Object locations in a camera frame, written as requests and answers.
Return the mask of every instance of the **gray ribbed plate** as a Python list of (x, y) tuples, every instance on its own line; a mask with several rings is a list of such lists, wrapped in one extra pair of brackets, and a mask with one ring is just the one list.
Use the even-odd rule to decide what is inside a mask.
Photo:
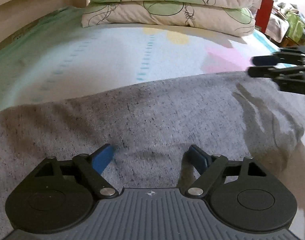
[(218, 221), (202, 200), (179, 189), (125, 189), (101, 200), (91, 216), (69, 230), (34, 235), (15, 230), (6, 240), (299, 240), (286, 229), (248, 234)]

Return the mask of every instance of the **stacked pillow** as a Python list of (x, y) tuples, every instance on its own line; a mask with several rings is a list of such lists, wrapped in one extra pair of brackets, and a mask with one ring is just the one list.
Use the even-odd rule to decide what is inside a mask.
[(245, 36), (254, 30), (247, 8), (260, 0), (90, 0), (83, 27), (109, 23), (190, 26)]

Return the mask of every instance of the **light blue bed sheet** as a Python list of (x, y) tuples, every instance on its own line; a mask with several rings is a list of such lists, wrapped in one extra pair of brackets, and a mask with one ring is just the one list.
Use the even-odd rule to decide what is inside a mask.
[(278, 50), (259, 32), (239, 38), (177, 26), (82, 28), (82, 13), (57, 11), (0, 51), (0, 110), (139, 82), (244, 71), (251, 57)]

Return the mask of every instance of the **gray speckled fabric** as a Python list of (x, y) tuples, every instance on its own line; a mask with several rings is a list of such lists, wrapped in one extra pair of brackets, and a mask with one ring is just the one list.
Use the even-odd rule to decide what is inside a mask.
[(70, 159), (111, 143), (115, 159), (103, 176), (118, 190), (186, 188), (196, 175), (183, 158), (191, 144), (232, 160), (252, 155), (278, 175), (304, 129), (305, 96), (241, 72), (6, 109), (0, 112), (0, 238), (12, 230), (7, 196), (46, 156)]

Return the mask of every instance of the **bed sheet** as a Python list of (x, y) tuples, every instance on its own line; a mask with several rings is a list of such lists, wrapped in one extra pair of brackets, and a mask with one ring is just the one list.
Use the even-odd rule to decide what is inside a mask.
[(0, 110), (75, 98), (140, 82), (244, 71), (278, 50), (259, 32), (234, 37), (178, 26), (81, 27), (83, 9), (41, 20), (0, 51)]

